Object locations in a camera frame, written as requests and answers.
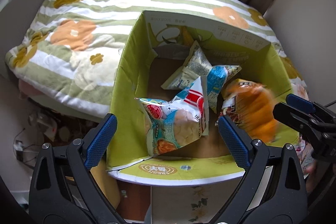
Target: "plastic packaging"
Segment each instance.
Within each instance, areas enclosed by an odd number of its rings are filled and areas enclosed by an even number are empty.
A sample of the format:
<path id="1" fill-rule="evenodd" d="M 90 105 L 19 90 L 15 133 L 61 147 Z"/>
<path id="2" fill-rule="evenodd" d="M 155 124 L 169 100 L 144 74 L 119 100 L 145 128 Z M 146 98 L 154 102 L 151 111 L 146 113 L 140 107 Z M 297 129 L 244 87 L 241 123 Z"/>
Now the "plastic packaging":
<path id="1" fill-rule="evenodd" d="M 217 113 L 217 97 L 223 85 L 241 70 L 236 65 L 212 66 L 197 41 L 190 48 L 184 64 L 163 84 L 165 90 L 184 89 L 199 76 L 207 77 L 209 107 Z"/>
<path id="2" fill-rule="evenodd" d="M 176 150 L 202 135 L 209 135 L 209 106 L 206 77 L 198 77 L 170 102 L 139 98 L 151 127 L 147 133 L 147 149 L 151 156 Z"/>
<path id="3" fill-rule="evenodd" d="M 251 138 L 267 143 L 274 139 L 278 122 L 273 117 L 275 105 L 270 90 L 252 81 L 236 79 L 221 91 L 222 115 L 229 115 Z"/>

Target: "plastic bag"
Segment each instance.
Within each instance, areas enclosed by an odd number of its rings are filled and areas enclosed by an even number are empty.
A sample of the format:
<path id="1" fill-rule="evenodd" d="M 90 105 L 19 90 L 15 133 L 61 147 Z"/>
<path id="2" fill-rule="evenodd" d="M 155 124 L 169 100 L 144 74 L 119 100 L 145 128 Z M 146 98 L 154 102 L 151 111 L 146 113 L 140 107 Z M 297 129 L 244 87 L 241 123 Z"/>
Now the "plastic bag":
<path id="1" fill-rule="evenodd" d="M 207 76 L 209 107 L 217 113 L 217 97 L 223 85 L 241 70 L 236 65 L 212 66 L 197 41 L 190 48 L 184 64 L 163 84 L 165 90 L 183 89 L 199 76 Z"/>
<path id="2" fill-rule="evenodd" d="M 151 156 L 176 150 L 202 135 L 209 135 L 209 106 L 206 77 L 198 77 L 170 102 L 138 98 L 144 106 L 151 127 L 147 133 L 147 149 Z"/>
<path id="3" fill-rule="evenodd" d="M 221 91 L 224 102 L 220 116 L 229 115 L 253 139 L 267 143 L 274 139 L 278 122 L 273 117 L 274 97 L 261 84 L 234 80 Z"/>

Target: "floral blanket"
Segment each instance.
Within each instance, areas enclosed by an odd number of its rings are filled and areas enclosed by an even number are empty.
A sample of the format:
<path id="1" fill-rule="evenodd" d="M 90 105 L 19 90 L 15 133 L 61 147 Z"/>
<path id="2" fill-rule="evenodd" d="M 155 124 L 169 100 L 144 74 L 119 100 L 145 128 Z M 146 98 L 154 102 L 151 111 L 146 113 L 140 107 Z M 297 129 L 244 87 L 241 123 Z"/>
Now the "floral blanket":
<path id="1" fill-rule="evenodd" d="M 265 19 L 238 0 L 45 0 L 6 63 L 18 78 L 57 102 L 104 117 L 123 48 L 143 10 L 220 19 L 269 40 L 294 90 L 307 97 L 302 77 Z"/>

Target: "metal bolt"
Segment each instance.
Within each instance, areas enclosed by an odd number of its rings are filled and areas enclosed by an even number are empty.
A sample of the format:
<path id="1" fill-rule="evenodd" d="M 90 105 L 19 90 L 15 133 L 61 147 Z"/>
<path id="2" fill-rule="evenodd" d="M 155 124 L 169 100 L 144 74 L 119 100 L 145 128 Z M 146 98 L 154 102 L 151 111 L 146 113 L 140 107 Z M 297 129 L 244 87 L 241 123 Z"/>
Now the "metal bolt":
<path id="1" fill-rule="evenodd" d="M 253 144 L 256 145 L 256 146 L 260 146 L 260 145 L 263 144 L 263 142 L 259 139 L 255 139 L 255 140 L 253 140 Z"/>
<path id="2" fill-rule="evenodd" d="M 80 139 L 80 138 L 78 138 L 78 139 L 74 139 L 74 140 L 72 141 L 72 143 L 73 143 L 74 145 L 80 145 L 80 144 L 82 143 L 82 139 Z"/>
<path id="3" fill-rule="evenodd" d="M 286 143 L 286 148 L 287 148 L 288 150 L 293 150 L 293 149 L 294 149 L 294 146 L 291 145 L 290 143 Z"/>
<path id="4" fill-rule="evenodd" d="M 44 144 L 42 145 L 42 149 L 48 149 L 49 146 L 50 146 L 50 143 L 44 143 Z"/>

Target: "blue gripper pad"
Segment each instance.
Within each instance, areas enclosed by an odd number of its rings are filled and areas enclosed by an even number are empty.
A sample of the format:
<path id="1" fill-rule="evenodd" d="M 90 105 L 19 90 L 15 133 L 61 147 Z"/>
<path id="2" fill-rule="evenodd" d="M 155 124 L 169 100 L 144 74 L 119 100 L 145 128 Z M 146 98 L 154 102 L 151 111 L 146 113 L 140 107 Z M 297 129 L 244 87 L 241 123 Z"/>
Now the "blue gripper pad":
<path id="1" fill-rule="evenodd" d="M 116 130 L 117 118 L 115 115 L 111 115 L 86 150 L 84 164 L 88 170 L 98 165 Z"/>
<path id="2" fill-rule="evenodd" d="M 286 97 L 286 103 L 290 105 L 291 107 L 301 110 L 302 112 L 306 114 L 315 113 L 315 108 L 314 108 L 313 103 L 305 99 L 302 99 L 301 97 L 297 95 L 288 94 Z"/>
<path id="3" fill-rule="evenodd" d="M 248 150 L 224 117 L 220 117 L 218 120 L 218 131 L 238 167 L 244 168 L 247 171 L 251 166 Z"/>

